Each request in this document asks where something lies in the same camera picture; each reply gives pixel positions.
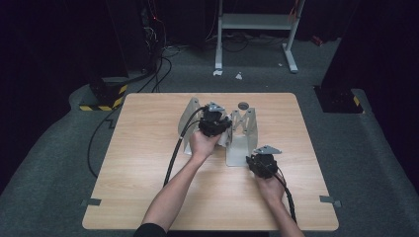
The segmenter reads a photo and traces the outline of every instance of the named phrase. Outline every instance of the person's left hand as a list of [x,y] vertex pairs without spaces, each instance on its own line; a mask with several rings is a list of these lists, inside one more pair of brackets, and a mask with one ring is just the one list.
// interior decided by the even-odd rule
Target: person's left hand
[[201,131],[194,132],[190,137],[190,144],[192,150],[192,158],[204,163],[212,154],[215,144],[218,142],[220,135],[207,137]]

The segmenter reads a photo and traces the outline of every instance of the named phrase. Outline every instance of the person's right arm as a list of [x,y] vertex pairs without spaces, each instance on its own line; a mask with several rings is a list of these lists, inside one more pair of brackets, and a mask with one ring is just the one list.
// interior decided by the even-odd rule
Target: person's right arm
[[255,176],[255,179],[263,199],[278,223],[281,236],[304,236],[283,204],[285,190],[280,182],[275,177],[265,180]]

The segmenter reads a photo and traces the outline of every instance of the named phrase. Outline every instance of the wooden table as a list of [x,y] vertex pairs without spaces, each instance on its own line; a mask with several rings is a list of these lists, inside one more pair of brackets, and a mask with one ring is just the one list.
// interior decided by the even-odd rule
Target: wooden table
[[[178,140],[179,119],[192,97],[201,106],[214,101],[228,113],[247,102],[256,109],[258,147],[269,144],[283,151],[275,155],[293,194],[302,230],[337,229],[339,223],[298,102],[293,94],[205,93],[130,94],[109,145],[92,198],[86,229],[136,229],[161,190]],[[187,162],[183,145],[173,177]],[[227,167],[225,148],[217,146],[193,180],[173,230],[277,230],[247,167]]]

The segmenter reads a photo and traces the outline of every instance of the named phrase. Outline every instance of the white metal stand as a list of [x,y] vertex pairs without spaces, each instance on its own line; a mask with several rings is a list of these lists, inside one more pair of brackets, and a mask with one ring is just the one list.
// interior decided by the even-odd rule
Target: white metal stand
[[301,11],[305,0],[299,0],[296,9],[296,19],[290,23],[289,15],[262,15],[262,14],[223,14],[222,1],[219,0],[218,11],[218,33],[215,53],[215,71],[213,75],[222,74],[222,30],[223,29],[254,29],[254,30],[288,30],[290,31],[289,40],[283,43],[284,53],[286,55],[290,71],[297,73],[291,47],[293,38],[298,27]]

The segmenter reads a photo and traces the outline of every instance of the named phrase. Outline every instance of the light wood surface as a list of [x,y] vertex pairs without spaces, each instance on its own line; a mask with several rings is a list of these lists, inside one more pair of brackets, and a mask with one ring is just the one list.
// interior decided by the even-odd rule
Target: light wood surface
[[[130,94],[96,182],[92,198],[100,205],[87,207],[87,229],[136,229],[163,186],[178,140],[179,119],[192,97],[201,106],[214,101],[228,113],[247,102],[256,110],[258,147],[269,144],[283,150],[275,155],[293,195],[302,230],[335,230],[338,220],[297,100],[293,94],[205,93]],[[183,145],[173,177],[189,156]],[[277,230],[247,167],[227,167],[225,148],[217,146],[192,182],[172,230]]]

